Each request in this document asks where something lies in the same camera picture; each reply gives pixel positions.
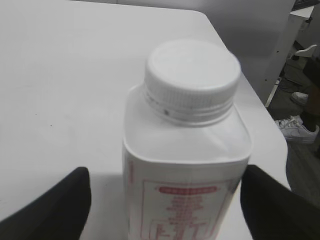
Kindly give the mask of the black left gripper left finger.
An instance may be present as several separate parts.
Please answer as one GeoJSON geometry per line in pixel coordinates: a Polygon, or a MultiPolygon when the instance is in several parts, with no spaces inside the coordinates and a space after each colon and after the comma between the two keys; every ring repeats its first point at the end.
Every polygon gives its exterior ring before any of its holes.
{"type": "Polygon", "coordinates": [[[77,167],[55,186],[0,222],[2,240],[78,240],[92,204],[90,174],[77,167]]]}

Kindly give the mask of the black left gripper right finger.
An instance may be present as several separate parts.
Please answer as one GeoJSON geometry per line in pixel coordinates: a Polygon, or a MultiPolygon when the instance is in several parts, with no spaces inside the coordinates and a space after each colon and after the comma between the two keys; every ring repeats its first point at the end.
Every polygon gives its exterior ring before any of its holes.
{"type": "Polygon", "coordinates": [[[241,179],[240,204],[254,240],[318,240],[320,210],[256,165],[241,179]]]}

